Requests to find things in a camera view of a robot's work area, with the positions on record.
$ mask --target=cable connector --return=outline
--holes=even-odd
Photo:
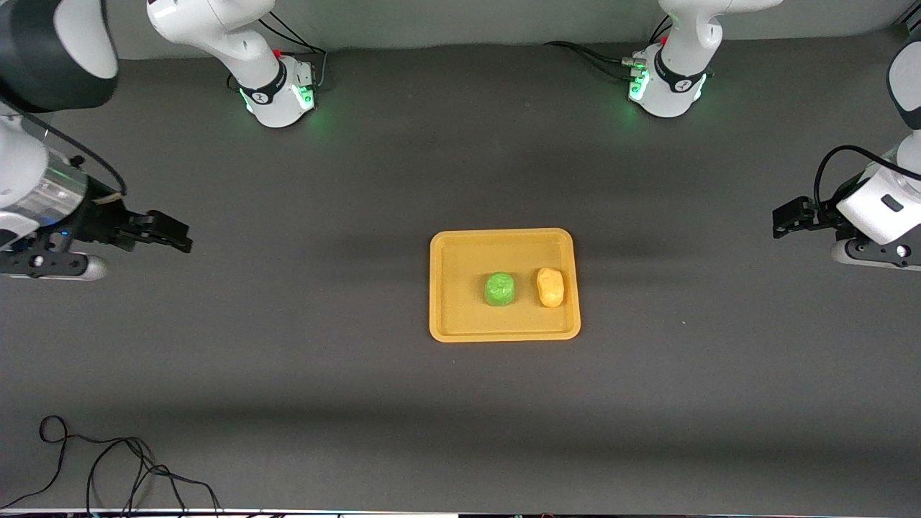
[[[622,57],[621,66],[636,68],[637,70],[646,70],[646,60],[638,57]]]

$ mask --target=yellow toy food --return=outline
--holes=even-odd
[[[541,297],[541,304],[548,308],[562,304],[565,294],[563,274],[552,268],[541,268],[537,272],[537,292]]]

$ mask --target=dark gray tabletop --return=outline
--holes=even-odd
[[[550,47],[336,53],[283,130],[216,60],[123,63],[109,104],[57,123],[194,250],[87,247],[100,282],[0,281],[0,495],[50,476],[35,429],[58,413],[143,436],[228,507],[917,515],[921,277],[770,221],[831,147],[907,135],[899,44],[729,42],[669,121]],[[829,188],[863,166],[836,159]],[[578,337],[429,336],[435,233],[545,226],[576,240]],[[98,451],[24,505],[82,505]],[[99,470],[121,507],[134,464]]]

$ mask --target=rectangular tray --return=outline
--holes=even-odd
[[[563,274],[565,295],[556,308],[541,304],[537,271]],[[515,300],[486,303],[486,279],[515,278]],[[428,329],[439,342],[567,340],[582,325],[573,240],[563,229],[449,230],[432,239]]]

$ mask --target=green ball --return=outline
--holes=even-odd
[[[486,302],[505,306],[515,299],[515,279],[505,272],[495,272],[486,279]]]

